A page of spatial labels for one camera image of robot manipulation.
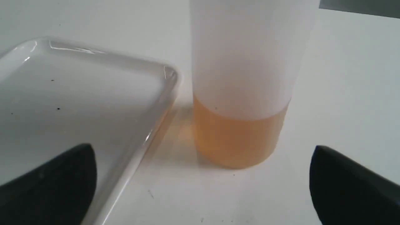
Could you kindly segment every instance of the tray rim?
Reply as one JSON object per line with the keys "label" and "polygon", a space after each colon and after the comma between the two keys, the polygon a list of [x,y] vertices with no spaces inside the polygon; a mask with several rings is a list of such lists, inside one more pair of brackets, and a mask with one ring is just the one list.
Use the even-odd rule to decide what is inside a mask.
{"label": "tray rim", "polygon": [[100,188],[101,190],[98,192],[96,199],[94,199],[96,200],[95,202],[96,205],[93,205],[92,202],[88,212],[86,213],[84,220],[82,221],[82,224],[103,225],[106,222],[109,214],[112,212],[121,194],[123,193],[126,185],[129,183],[130,178],[133,176],[133,174],[139,167],[139,164],[142,161],[145,153],[147,152],[147,149],[149,148],[152,140],[154,139],[154,136],[156,135],[159,127],[161,126],[165,118],[165,115],[168,113],[173,103],[175,102],[178,95],[178,90],[182,85],[182,76],[175,68],[175,66],[163,62],[161,60],[157,60],[151,57],[138,56],[135,54],[127,54],[126,52],[121,52],[121,51],[109,50],[95,45],[86,44],[84,42],[71,41],[54,36],[35,37],[32,39],[22,41],[16,45],[13,45],[7,50],[0,52],[0,62],[4,57],[12,54],[14,50],[26,45],[29,42],[46,41],[46,40],[65,43],[68,45],[75,46],[77,48],[94,50],[103,53],[128,57],[133,60],[136,59],[136,60],[152,62],[164,66],[164,71],[166,67],[171,70],[171,74],[168,77],[167,76],[165,77],[166,81],[165,86],[161,91],[160,95],[158,96],[156,102],[148,110],[139,115],[139,118],[142,120],[140,127],[142,126],[149,127],[150,132],[149,133],[141,132],[138,137],[132,138],[129,145],[132,145],[133,143],[138,144],[140,142],[141,146],[137,147],[137,149],[135,150],[132,149],[132,146],[126,147],[122,157],[123,162],[120,164],[121,165],[120,174],[118,174],[117,177],[114,177],[116,179],[115,182],[110,182],[109,184],[107,185],[105,184]]}

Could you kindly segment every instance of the black object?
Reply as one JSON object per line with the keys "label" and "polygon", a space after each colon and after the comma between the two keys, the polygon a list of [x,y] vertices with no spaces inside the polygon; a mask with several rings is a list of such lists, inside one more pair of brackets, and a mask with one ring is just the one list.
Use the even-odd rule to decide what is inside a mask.
{"label": "black object", "polygon": [[0,186],[0,224],[79,225],[96,181],[94,151],[78,145]]}
{"label": "black object", "polygon": [[315,148],[310,192],[323,225],[400,224],[400,186],[329,147]]}
{"label": "black object", "polygon": [[321,0],[320,8],[400,18],[399,0]]}

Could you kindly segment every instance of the yellow liquid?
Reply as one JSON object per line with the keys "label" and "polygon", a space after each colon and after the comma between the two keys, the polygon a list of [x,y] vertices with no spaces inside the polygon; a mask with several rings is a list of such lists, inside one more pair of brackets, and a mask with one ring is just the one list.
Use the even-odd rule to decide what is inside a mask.
{"label": "yellow liquid", "polygon": [[265,119],[236,120],[211,112],[193,96],[197,150],[225,167],[241,169],[259,164],[274,151],[287,108]]}

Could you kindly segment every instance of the transparent tray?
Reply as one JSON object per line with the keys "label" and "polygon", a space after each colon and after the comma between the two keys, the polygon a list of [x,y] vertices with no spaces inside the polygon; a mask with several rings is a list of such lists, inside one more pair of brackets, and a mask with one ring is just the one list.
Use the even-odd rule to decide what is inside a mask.
{"label": "transparent tray", "polygon": [[170,66],[56,38],[0,55],[0,185],[80,143],[96,153],[83,224],[102,224],[176,97]]}

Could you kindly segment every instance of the frosted plastic cup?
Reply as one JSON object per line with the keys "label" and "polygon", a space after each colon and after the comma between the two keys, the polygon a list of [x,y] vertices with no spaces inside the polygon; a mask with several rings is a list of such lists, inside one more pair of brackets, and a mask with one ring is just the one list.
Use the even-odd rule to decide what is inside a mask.
{"label": "frosted plastic cup", "polygon": [[194,138],[231,168],[274,151],[319,0],[190,0]]}

